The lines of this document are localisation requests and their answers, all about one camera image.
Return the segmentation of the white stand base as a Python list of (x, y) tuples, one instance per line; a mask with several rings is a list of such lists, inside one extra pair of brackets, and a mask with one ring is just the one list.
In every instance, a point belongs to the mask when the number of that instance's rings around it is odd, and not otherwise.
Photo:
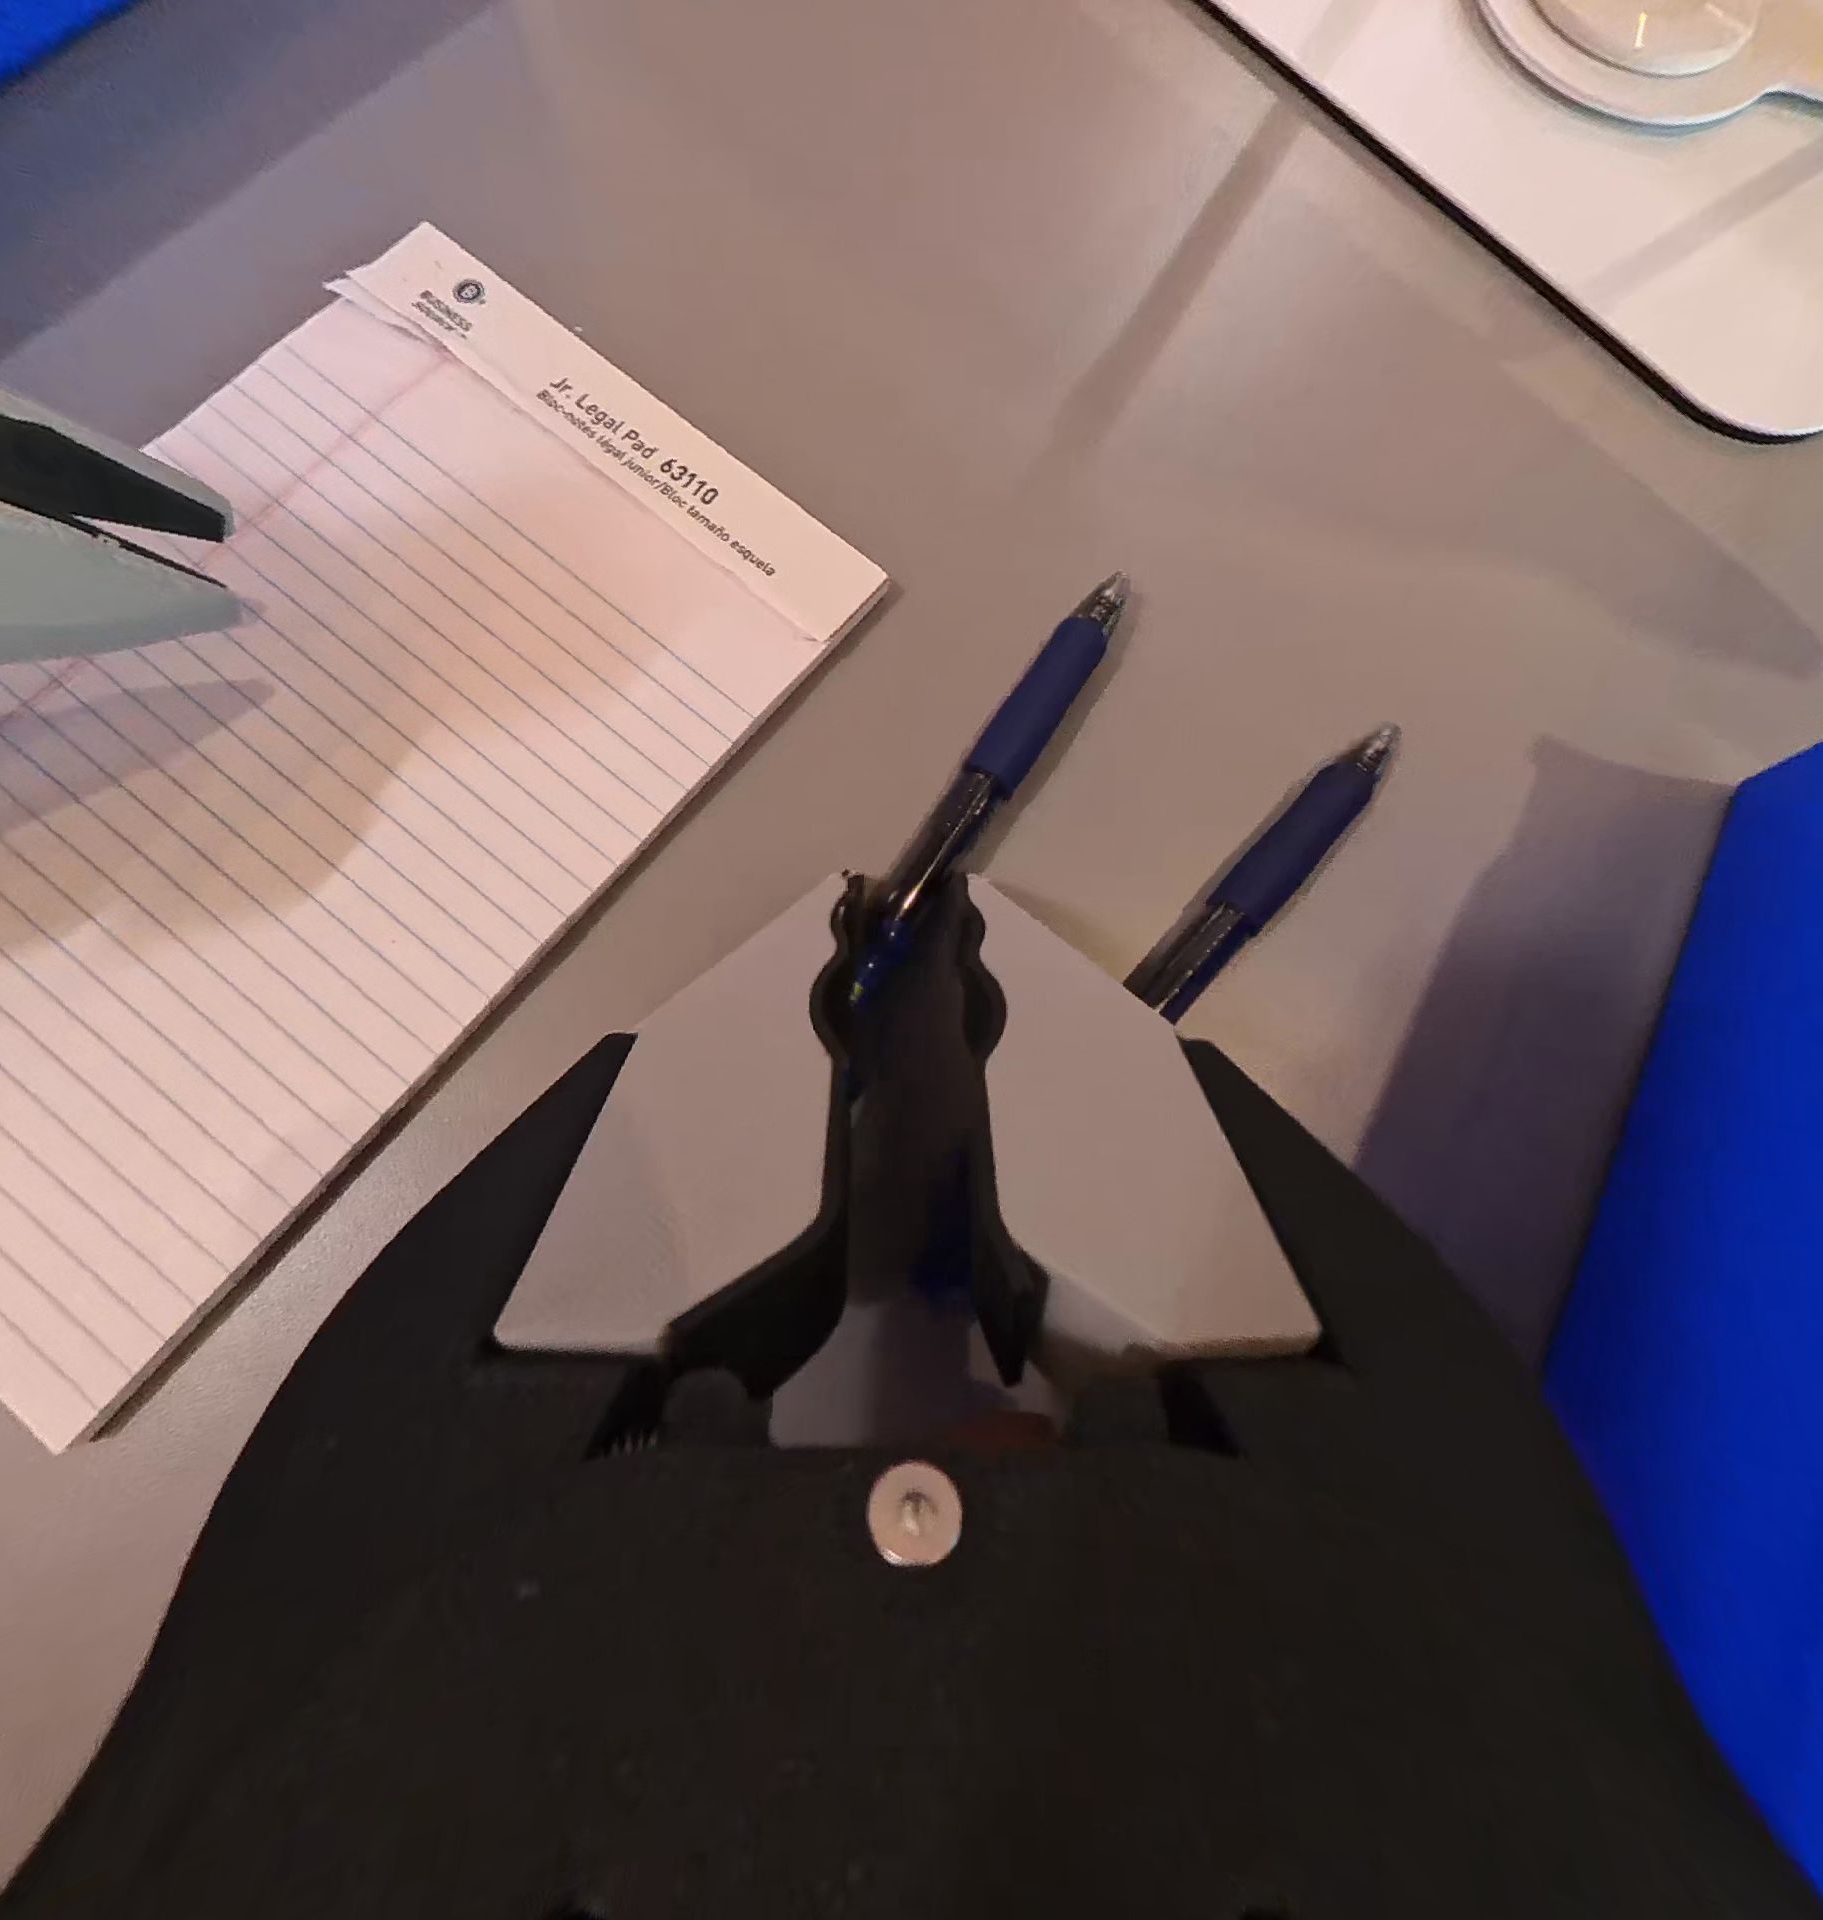
[(1823, 435), (1823, 5), (1764, 5), (1730, 61), (1676, 78), (1539, 5), (1213, 13), (1692, 413)]

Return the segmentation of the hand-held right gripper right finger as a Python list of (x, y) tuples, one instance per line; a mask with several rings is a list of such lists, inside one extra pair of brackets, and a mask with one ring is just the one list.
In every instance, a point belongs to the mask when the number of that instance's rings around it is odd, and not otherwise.
[(983, 1070), (996, 1208), (1048, 1282), (1043, 1380), (1308, 1354), (1320, 1319), (1179, 1028), (993, 884), (968, 896), (1002, 1000)]

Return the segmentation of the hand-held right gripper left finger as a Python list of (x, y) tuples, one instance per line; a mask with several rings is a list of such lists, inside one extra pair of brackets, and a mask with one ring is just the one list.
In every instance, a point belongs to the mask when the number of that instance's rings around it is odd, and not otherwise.
[(847, 1304), (848, 1111), (815, 990), (848, 892), (818, 881), (641, 1023), (500, 1346), (722, 1370), (755, 1397), (822, 1346)]

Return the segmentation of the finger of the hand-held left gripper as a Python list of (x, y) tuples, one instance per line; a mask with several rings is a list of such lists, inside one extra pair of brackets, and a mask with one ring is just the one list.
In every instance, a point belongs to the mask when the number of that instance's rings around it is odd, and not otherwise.
[(229, 587), (192, 568), (0, 502), (0, 664), (137, 650), (249, 618)]
[(0, 385), (0, 502), (65, 523), (228, 540), (228, 500), (162, 460)]

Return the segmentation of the blue retractable pen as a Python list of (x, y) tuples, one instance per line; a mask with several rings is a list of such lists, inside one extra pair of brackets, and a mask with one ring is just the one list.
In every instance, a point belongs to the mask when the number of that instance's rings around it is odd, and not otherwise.
[(1401, 741), (1398, 726), (1382, 726), (1313, 771), (1126, 976), (1125, 990), (1163, 1020), (1182, 1020), (1230, 963), (1312, 886), (1370, 809)]
[(988, 1324), (993, 1353), (1015, 1351), (1038, 1331), (1049, 1279), (1011, 1237), (996, 1201), (983, 1068), (1002, 1033), (1005, 1000), (981, 965), (981, 916), (953, 876), (1103, 662), (1126, 602), (1128, 581), (1116, 573), (1056, 626), (899, 853), (875, 904), (864, 876), (848, 878), (831, 918), (841, 945), (815, 983), (815, 1019), (847, 1057), (845, 1100), (855, 1136), (867, 1080), (898, 1063), (890, 1053), (892, 1028), (869, 1035), (867, 1023), (884, 1005), (890, 979), (909, 963), (924, 926), (942, 923), (947, 900), (957, 896), (960, 920), (949, 926), (957, 944), (941, 947), (937, 965), (941, 983), (962, 995), (963, 1026), (957, 1044), (941, 1044), (933, 1088), (886, 1087), (883, 1105), (884, 1116), (898, 1102), (911, 1116), (938, 1120), (942, 1153), (932, 1185), (896, 1174), (883, 1196), (892, 1207), (903, 1199), (919, 1204), (921, 1238), (911, 1275), (937, 1258), (941, 1284), (963, 1292), (968, 1309)]

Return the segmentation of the white lined legal pad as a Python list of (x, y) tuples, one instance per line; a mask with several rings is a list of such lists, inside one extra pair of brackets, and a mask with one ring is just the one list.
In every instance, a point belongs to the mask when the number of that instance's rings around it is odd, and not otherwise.
[(93, 1439), (890, 575), (439, 228), (152, 445), (228, 630), (0, 664), (0, 1403)]

